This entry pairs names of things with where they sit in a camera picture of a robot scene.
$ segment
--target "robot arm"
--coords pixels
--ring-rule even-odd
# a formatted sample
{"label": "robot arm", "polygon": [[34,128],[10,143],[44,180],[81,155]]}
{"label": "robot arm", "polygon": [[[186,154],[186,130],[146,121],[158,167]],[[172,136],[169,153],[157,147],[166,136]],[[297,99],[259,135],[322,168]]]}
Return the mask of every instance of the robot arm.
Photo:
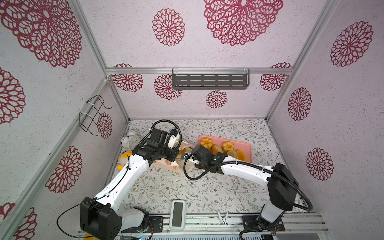
{"label": "robot arm", "polygon": [[[178,136],[180,136],[179,142],[181,143],[180,129],[177,127],[179,134],[175,135],[174,129],[167,133],[153,129],[153,127],[149,133],[151,134],[150,138],[144,139],[135,147],[129,161],[117,176],[93,199],[86,197],[82,201],[80,205],[80,224],[83,231],[100,240],[113,240],[120,230],[131,227],[137,227],[141,230],[146,229],[149,218],[147,211],[132,208],[122,213],[118,212],[118,209],[128,190],[153,161],[165,158],[173,162],[179,153],[179,146],[173,149],[170,146],[173,146]],[[190,154],[183,153],[182,158],[186,160],[184,173],[190,180],[198,180],[207,172],[217,172],[239,176],[267,188],[270,199],[264,205],[257,219],[259,230],[266,229],[266,227],[278,221],[284,211],[291,211],[295,205],[296,192],[300,192],[297,181],[283,164],[276,163],[273,167],[254,165],[224,153],[213,155],[201,145],[195,147]],[[185,170],[187,160],[192,160],[195,162],[196,168],[204,169],[205,172],[196,178],[188,176]]]}
{"label": "robot arm", "polygon": [[150,138],[134,148],[117,176],[93,199],[84,198],[80,205],[80,228],[83,231],[100,240],[113,240],[121,229],[148,227],[149,212],[138,207],[125,212],[118,209],[128,190],[154,161],[162,158],[171,162],[175,160],[179,146],[173,145],[178,137],[181,138],[178,127],[177,131],[179,133],[175,135],[174,129],[168,133],[152,126]]}
{"label": "robot arm", "polygon": [[[195,147],[190,154],[183,153],[182,157],[186,160],[184,163],[184,173],[190,180],[198,180],[210,171],[242,177],[267,188],[270,199],[264,205],[258,217],[258,226],[260,228],[271,225],[284,211],[292,211],[294,206],[297,207],[295,205],[297,193],[305,197],[298,189],[299,184],[291,172],[280,163],[276,163],[273,167],[254,165],[224,153],[213,155],[201,145]],[[205,172],[196,178],[188,176],[185,171],[187,160],[192,160],[195,162],[195,167],[204,169]],[[305,199],[310,206],[309,208],[311,208],[310,201],[307,197]]]}

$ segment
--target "cable tie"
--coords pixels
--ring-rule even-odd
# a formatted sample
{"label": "cable tie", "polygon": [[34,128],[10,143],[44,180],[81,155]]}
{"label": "cable tie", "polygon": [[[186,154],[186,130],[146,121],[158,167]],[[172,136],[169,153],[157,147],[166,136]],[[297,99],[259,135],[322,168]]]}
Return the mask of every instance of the cable tie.
{"label": "cable tie", "polygon": [[88,113],[85,113],[85,112],[81,112],[81,113],[84,113],[84,114],[88,115],[89,117],[91,117]]}

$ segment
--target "red flower pattern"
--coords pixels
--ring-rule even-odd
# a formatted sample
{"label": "red flower pattern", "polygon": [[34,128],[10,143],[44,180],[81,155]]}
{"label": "red flower pattern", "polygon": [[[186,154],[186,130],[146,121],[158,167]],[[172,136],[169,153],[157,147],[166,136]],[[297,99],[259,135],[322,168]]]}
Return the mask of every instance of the red flower pattern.
{"label": "red flower pattern", "polygon": [[361,58],[372,42],[372,26],[360,21],[344,29],[331,49],[331,61],[338,67],[348,66]]}
{"label": "red flower pattern", "polygon": [[82,161],[79,150],[70,146],[45,186],[50,192],[64,193],[68,191],[79,179],[83,167]]}
{"label": "red flower pattern", "polygon": [[157,95],[168,100],[178,98],[183,92],[183,90],[173,89],[172,76],[169,74],[158,76],[155,79],[153,87]]}
{"label": "red flower pattern", "polygon": [[[133,68],[129,64],[119,63],[115,68]],[[139,91],[143,86],[143,78],[141,74],[115,74],[111,76],[113,82],[127,92]]]}
{"label": "red flower pattern", "polygon": [[265,33],[283,0],[204,0],[207,28],[221,43],[244,45]]}
{"label": "red flower pattern", "polygon": [[211,108],[220,108],[227,103],[227,100],[228,95],[224,91],[214,90],[207,95],[205,102]]}
{"label": "red flower pattern", "polygon": [[312,149],[307,155],[306,162],[308,171],[318,180],[327,180],[333,174],[333,161],[324,149]]}
{"label": "red flower pattern", "polygon": [[[289,63],[278,63],[272,65],[273,68],[290,68]],[[279,89],[287,75],[284,74],[264,74],[260,79],[260,86],[268,91]]]}
{"label": "red flower pattern", "polygon": [[294,90],[288,101],[288,113],[295,121],[303,120],[307,117],[311,109],[311,95],[305,88]]}
{"label": "red flower pattern", "polygon": [[35,208],[31,207],[29,214],[24,217],[21,225],[17,228],[15,234],[13,235],[13,240],[31,240],[35,235],[35,229],[37,226],[36,217],[37,214],[35,213]]}
{"label": "red flower pattern", "polygon": [[7,202],[6,204],[0,207],[0,225],[4,221],[4,219],[6,218],[6,216],[8,215],[8,213],[10,212],[10,210],[13,208],[14,205],[15,205],[14,203]]}
{"label": "red flower pattern", "polygon": [[180,14],[173,9],[163,8],[152,21],[156,38],[165,46],[174,46],[184,37],[184,22]]}
{"label": "red flower pattern", "polygon": [[97,120],[97,129],[100,136],[108,138],[112,133],[112,119],[108,113],[102,113]]}
{"label": "red flower pattern", "polygon": [[79,58],[81,33],[66,0],[0,0],[0,15],[38,60],[66,68]]}
{"label": "red flower pattern", "polygon": [[25,94],[19,81],[0,68],[0,125],[18,118],[25,106]]}

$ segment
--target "white alarm clock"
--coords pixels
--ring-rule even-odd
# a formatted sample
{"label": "white alarm clock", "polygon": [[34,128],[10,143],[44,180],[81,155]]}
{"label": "white alarm clock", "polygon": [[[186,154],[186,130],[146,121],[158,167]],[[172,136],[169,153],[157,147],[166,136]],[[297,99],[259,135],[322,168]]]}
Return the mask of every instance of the white alarm clock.
{"label": "white alarm clock", "polygon": [[135,148],[135,146],[139,144],[139,142],[140,142],[140,138],[135,131],[129,131],[121,139],[121,145],[127,151],[132,151]]}

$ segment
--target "table surface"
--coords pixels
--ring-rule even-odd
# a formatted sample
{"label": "table surface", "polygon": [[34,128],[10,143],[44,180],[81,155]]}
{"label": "table surface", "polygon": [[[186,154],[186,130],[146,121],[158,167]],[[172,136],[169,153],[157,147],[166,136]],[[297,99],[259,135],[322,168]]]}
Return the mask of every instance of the table surface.
{"label": "table surface", "polygon": [[[148,133],[156,120],[132,120],[131,131],[140,138]],[[221,119],[221,120],[174,120],[180,127],[183,140],[196,144],[200,135],[222,137],[250,143],[252,162],[259,165],[282,163],[269,129],[262,119]],[[169,123],[156,126],[161,130],[171,130]],[[197,181],[188,180],[183,174],[151,166],[124,198],[121,208],[127,210],[139,206],[150,213],[168,214],[174,199],[185,200],[187,213],[259,213],[269,199],[267,189],[232,175],[208,173]],[[299,197],[295,203],[302,204]],[[303,212],[294,208],[293,212]]]}

